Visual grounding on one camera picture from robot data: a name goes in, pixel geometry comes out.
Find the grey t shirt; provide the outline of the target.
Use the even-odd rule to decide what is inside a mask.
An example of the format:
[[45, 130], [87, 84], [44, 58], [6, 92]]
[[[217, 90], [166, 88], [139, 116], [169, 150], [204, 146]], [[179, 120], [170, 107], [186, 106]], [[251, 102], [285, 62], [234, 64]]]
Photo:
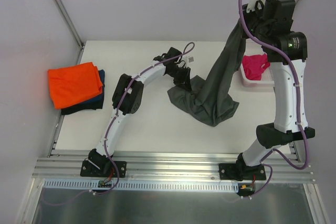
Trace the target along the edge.
[[174, 106], [212, 127], [233, 117], [239, 103], [229, 95], [229, 89], [246, 50], [243, 32], [242, 24], [238, 21], [207, 78], [196, 75], [191, 79], [191, 91], [177, 86], [167, 91]]

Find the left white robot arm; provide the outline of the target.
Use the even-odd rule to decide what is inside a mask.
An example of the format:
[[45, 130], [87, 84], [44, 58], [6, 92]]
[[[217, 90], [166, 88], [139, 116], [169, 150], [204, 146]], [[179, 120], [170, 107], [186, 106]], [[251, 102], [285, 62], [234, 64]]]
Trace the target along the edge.
[[157, 78], [168, 75], [173, 83], [186, 91], [191, 90], [190, 67], [180, 66], [183, 57], [194, 49], [193, 42], [188, 43], [183, 51], [171, 47], [168, 52], [154, 57], [144, 70], [134, 74], [122, 74], [112, 96], [113, 112], [99, 144], [89, 152], [87, 161], [99, 176], [106, 175], [112, 164], [116, 143], [127, 122], [137, 112], [142, 102], [144, 88]]

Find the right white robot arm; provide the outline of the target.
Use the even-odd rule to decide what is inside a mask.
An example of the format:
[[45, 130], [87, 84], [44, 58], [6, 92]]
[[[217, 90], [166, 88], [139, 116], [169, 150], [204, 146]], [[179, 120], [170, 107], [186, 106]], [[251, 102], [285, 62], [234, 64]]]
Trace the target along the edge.
[[245, 36], [261, 45], [274, 78], [275, 120], [256, 128], [256, 140], [238, 157], [235, 174], [247, 179], [272, 152], [294, 141], [308, 139], [316, 131], [309, 127], [304, 104], [303, 80], [308, 57], [307, 38], [291, 29], [295, 0], [250, 0], [240, 5]]

